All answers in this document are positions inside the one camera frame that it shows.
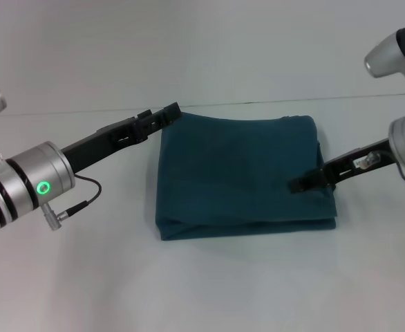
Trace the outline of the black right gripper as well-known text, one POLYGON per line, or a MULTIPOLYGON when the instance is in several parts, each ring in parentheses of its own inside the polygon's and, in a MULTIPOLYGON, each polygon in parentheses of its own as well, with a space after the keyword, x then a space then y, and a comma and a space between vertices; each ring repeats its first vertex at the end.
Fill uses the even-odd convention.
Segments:
POLYGON ((323 171, 311 171, 289 182, 291 193, 336 185, 344 180, 395 163, 388 139, 354 149, 326 162, 323 171))

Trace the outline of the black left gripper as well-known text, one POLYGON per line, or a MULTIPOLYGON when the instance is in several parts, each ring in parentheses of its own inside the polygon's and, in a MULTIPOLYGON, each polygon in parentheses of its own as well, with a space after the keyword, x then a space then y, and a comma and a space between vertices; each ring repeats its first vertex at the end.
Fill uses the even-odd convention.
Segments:
POLYGON ((182 116, 177 102, 153 113, 150 109, 97 130, 62 149, 72 170, 80 172, 121 149, 145 141, 151 134, 172 125, 182 116))

